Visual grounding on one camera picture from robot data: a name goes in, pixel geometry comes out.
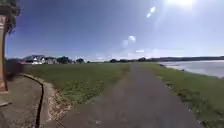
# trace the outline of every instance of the sun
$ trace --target sun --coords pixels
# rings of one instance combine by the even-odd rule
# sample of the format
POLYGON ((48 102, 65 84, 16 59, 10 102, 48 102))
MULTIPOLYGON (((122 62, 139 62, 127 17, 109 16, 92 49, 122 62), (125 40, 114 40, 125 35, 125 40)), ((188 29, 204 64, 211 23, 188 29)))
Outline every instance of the sun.
POLYGON ((169 5, 192 7, 195 4, 195 0, 166 0, 166 3, 169 5))

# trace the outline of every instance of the blue sky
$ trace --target blue sky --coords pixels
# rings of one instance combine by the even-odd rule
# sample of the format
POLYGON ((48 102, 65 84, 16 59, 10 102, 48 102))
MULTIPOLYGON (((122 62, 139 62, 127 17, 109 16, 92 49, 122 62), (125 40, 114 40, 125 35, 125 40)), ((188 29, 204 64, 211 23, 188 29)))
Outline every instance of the blue sky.
POLYGON ((21 0, 19 4, 17 27, 6 38, 7 57, 41 54, 101 61, 224 55, 223 0, 21 0))

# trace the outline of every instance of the dirt path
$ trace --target dirt path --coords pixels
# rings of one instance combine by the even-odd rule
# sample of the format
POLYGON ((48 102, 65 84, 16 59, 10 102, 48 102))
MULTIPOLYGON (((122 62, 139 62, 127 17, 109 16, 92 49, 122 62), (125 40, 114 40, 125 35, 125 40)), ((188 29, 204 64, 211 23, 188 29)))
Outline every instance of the dirt path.
POLYGON ((46 127, 202 128, 181 100, 140 65, 132 65, 111 91, 46 127))

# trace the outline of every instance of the river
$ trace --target river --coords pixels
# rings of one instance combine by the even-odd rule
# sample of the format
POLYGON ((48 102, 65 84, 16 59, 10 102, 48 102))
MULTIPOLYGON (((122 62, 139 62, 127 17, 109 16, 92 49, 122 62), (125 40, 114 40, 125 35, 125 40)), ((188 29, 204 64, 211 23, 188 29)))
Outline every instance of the river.
POLYGON ((186 70, 193 73, 224 77, 224 60, 218 61, 182 61, 182 62, 161 62, 168 68, 186 70))

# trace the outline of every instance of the green field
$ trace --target green field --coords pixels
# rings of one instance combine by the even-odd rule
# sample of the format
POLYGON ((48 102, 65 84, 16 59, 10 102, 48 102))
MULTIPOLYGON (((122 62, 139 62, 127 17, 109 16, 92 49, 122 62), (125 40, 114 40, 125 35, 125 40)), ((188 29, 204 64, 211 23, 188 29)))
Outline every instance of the green field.
POLYGON ((129 64, 36 65, 26 73, 53 83, 72 105, 82 104, 99 95, 129 71, 129 64))
POLYGON ((224 127, 224 80, 146 63, 170 86, 207 128, 224 127))

